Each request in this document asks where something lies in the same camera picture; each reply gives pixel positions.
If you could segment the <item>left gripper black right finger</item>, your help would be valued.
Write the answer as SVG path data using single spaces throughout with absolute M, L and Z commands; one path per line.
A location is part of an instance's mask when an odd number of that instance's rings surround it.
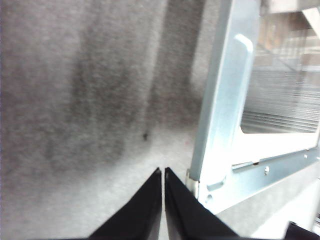
M 171 168 L 165 168 L 165 214 L 171 240 L 238 240 L 237 235 L 207 210 Z

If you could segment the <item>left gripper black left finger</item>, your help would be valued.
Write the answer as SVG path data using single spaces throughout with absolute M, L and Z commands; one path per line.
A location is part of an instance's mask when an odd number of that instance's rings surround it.
M 157 240 L 162 214 L 162 172 L 150 175 L 132 198 L 96 229 L 90 240 Z

